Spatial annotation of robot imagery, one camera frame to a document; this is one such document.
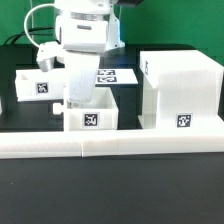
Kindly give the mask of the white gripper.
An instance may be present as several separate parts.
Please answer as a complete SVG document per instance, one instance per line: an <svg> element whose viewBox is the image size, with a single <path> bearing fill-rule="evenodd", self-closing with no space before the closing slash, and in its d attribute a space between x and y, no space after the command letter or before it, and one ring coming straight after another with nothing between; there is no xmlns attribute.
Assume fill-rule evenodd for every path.
<svg viewBox="0 0 224 224"><path fill-rule="evenodd" d="M67 52L65 62L65 96L71 103L91 101L100 63L95 53Z"/></svg>

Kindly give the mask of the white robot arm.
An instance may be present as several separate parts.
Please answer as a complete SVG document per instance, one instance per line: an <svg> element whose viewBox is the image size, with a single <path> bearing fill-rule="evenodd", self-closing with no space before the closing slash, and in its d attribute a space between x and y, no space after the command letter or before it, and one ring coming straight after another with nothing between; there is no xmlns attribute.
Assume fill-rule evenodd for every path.
<svg viewBox="0 0 224 224"><path fill-rule="evenodd" d="M136 7L144 0L55 0L55 35L63 51L66 97L89 102L100 56L118 46L119 22L113 7Z"/></svg>

